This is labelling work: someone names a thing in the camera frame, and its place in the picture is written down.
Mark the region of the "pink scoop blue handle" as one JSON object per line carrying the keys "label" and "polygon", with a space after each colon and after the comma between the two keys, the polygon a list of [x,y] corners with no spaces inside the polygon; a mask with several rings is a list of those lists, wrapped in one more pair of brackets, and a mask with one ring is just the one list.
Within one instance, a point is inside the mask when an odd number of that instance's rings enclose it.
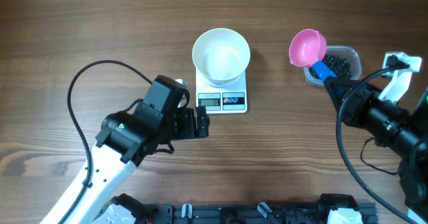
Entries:
{"label": "pink scoop blue handle", "polygon": [[313,68],[318,77],[325,82],[336,74],[323,62],[326,55],[326,38],[317,30],[303,29],[293,38],[289,47],[292,65]]}

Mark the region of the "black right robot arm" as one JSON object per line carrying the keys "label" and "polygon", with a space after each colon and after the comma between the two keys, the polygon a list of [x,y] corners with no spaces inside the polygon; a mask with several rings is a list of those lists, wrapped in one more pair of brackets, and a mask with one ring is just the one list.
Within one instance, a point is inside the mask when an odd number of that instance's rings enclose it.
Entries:
{"label": "black right robot arm", "polygon": [[[374,200],[409,223],[427,221],[427,95],[423,94],[414,112],[381,97],[379,88],[362,81],[328,77],[324,83],[337,112],[336,141],[351,175]],[[396,175],[405,194],[405,205],[415,215],[398,211],[372,191],[350,163],[342,143],[342,125],[368,131],[379,147],[401,157]]]}

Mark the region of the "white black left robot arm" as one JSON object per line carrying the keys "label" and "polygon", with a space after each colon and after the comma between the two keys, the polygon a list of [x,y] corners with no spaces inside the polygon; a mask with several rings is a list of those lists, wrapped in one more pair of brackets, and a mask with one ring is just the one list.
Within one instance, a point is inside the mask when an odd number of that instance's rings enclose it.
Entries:
{"label": "white black left robot arm", "polygon": [[189,91],[159,75],[134,113],[108,115],[96,135],[92,158],[43,219],[44,223],[91,223],[143,159],[173,140],[206,138],[210,119],[204,107],[180,105]]}

